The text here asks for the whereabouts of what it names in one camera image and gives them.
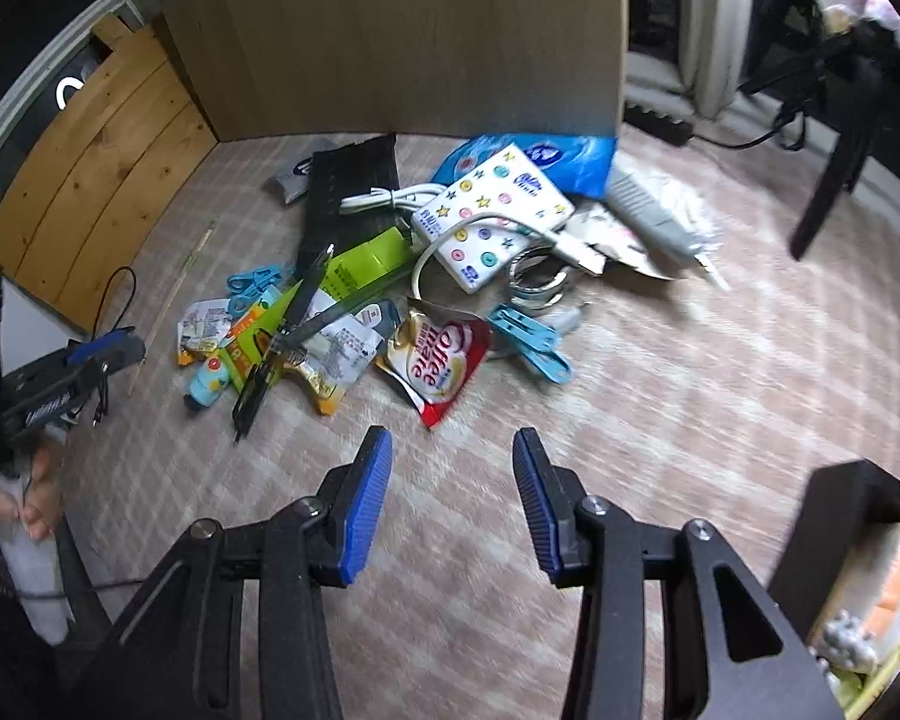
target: metal screw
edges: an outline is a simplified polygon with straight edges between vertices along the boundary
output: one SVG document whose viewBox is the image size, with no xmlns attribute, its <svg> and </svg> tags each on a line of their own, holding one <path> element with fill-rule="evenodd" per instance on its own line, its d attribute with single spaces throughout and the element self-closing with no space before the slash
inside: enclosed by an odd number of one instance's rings
<svg viewBox="0 0 900 720">
<path fill-rule="evenodd" d="M 713 526 L 706 519 L 693 519 L 690 521 L 690 533 L 700 541 L 710 541 L 713 537 Z"/>
<path fill-rule="evenodd" d="M 199 538 L 201 541 L 204 538 L 210 538 L 216 532 L 217 524 L 212 519 L 199 519 L 190 526 L 190 535 L 193 538 Z"/>
<path fill-rule="evenodd" d="M 293 501 L 293 510 L 302 517 L 316 517 L 323 511 L 323 502 L 314 495 Z"/>
<path fill-rule="evenodd" d="M 597 517 L 602 517 L 610 510 L 610 501 L 600 495 L 587 495 L 581 500 L 580 505 L 585 512 L 596 514 Z"/>
</svg>

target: carpet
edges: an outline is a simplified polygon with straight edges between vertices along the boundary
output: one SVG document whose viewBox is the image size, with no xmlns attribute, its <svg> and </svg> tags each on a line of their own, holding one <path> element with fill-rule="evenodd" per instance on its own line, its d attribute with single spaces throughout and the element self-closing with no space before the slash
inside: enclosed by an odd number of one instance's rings
<svg viewBox="0 0 900 720">
<path fill-rule="evenodd" d="M 346 139 L 338 138 L 341 143 Z M 732 285 L 661 284 L 611 268 L 584 280 L 593 303 L 562 351 L 577 375 L 538 389 L 487 362 L 433 432 L 377 372 L 331 418 L 293 383 L 233 445 L 232 394 L 191 418 L 173 327 L 228 274 L 292 258 L 301 209 L 266 187 L 299 139 L 222 143 L 156 224 L 134 267 L 128 318 L 142 336 L 209 220 L 220 226 L 158 329 L 136 391 L 111 386 L 111 416 L 74 431 L 69 505 L 114 577 L 148 572 L 196 517 L 237 525 L 312 493 L 349 461 L 370 424 L 394 434 L 394 475 L 367 571 L 326 591 L 327 626 L 350 720 L 559 716 L 578 592 L 538 571 L 511 476 L 514 430 L 538 428 L 575 469 L 634 517 L 680 526 L 706 517 L 765 581 L 816 467 L 859 456 L 900 477 L 900 238 L 843 199 L 807 258 L 786 240 L 816 183 L 815 162 L 768 143 L 745 152 L 674 149 L 625 127 L 621 148 L 707 199 L 722 226 L 715 260 Z M 403 184 L 426 180 L 455 141 L 398 139 Z M 423 293 L 468 307 L 437 266 Z M 646 716 L 662 699 L 662 623 L 648 595 Z M 253 707 L 256 604 L 247 594 L 244 664 Z"/>
</svg>

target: person's hand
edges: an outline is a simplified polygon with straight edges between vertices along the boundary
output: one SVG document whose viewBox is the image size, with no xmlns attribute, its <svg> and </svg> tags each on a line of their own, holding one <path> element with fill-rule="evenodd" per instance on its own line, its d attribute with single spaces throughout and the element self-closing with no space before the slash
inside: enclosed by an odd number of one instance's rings
<svg viewBox="0 0 900 720">
<path fill-rule="evenodd" d="M 31 481 L 24 505 L 19 506 L 10 495 L 0 492 L 0 518 L 19 518 L 34 541 L 50 536 L 63 516 L 63 496 L 55 477 L 62 460 L 63 446 L 44 437 L 31 459 Z"/>
</svg>

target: wooden board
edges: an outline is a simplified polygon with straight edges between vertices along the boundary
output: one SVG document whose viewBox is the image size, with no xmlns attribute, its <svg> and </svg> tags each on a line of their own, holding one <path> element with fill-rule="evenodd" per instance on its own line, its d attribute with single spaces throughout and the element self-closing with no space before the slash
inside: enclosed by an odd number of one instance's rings
<svg viewBox="0 0 900 720">
<path fill-rule="evenodd" d="M 223 140 L 614 134 L 626 0 L 161 0 Z"/>
<path fill-rule="evenodd" d="M 44 130 L 0 204 L 0 264 L 8 276 L 19 269 L 50 201 L 77 159 L 110 117 L 166 61 L 154 30 L 145 26 L 132 33 Z"/>
<path fill-rule="evenodd" d="M 115 13 L 107 13 L 92 26 L 90 31 L 111 49 L 115 49 L 118 42 L 133 34 Z"/>
<path fill-rule="evenodd" d="M 165 62 L 107 122 L 56 193 L 14 280 L 53 303 L 97 219 L 146 149 L 190 102 Z"/>
<path fill-rule="evenodd" d="M 190 103 L 176 115 L 94 225 L 55 303 L 60 313 L 90 329 L 107 279 L 133 262 L 173 195 L 216 142 L 196 105 Z"/>
</svg>

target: wooden stick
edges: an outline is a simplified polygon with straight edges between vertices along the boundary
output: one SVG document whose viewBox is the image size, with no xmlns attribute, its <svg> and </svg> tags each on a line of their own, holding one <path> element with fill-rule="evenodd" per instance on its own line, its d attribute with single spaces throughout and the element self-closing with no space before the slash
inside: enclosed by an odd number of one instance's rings
<svg viewBox="0 0 900 720">
<path fill-rule="evenodd" d="M 173 300 L 175 300 L 176 295 L 180 292 L 180 287 L 183 286 L 183 281 L 187 277 L 188 272 L 190 272 L 190 266 L 194 264 L 194 260 L 197 259 L 197 255 L 199 255 L 199 253 L 207 245 L 207 241 L 210 240 L 210 236 L 213 235 L 213 231 L 216 228 L 217 220 L 213 220 L 210 223 L 210 226 L 207 227 L 207 231 L 203 233 L 203 237 L 199 240 L 199 243 L 193 248 L 193 251 L 191 251 L 187 256 L 187 259 L 183 261 L 183 265 L 180 268 L 180 275 L 176 278 L 173 287 L 170 288 L 170 293 L 167 295 L 167 299 L 164 300 L 163 305 L 160 306 L 160 313 L 156 314 L 156 321 L 154 322 L 154 326 L 151 327 L 151 331 L 146 335 L 146 341 L 144 341 L 144 345 L 146 346 L 144 359 L 140 361 L 140 365 L 137 365 L 136 370 L 133 372 L 133 378 L 130 379 L 130 388 L 127 390 L 127 397 L 130 397 L 133 394 L 133 389 L 137 385 L 137 379 L 140 378 L 140 371 L 144 367 L 144 363 L 146 362 L 146 356 L 149 353 L 151 343 L 153 343 L 154 339 L 156 338 L 156 333 L 160 327 L 160 324 L 167 317 L 167 312 L 170 311 L 170 305 L 173 303 Z"/>
</svg>

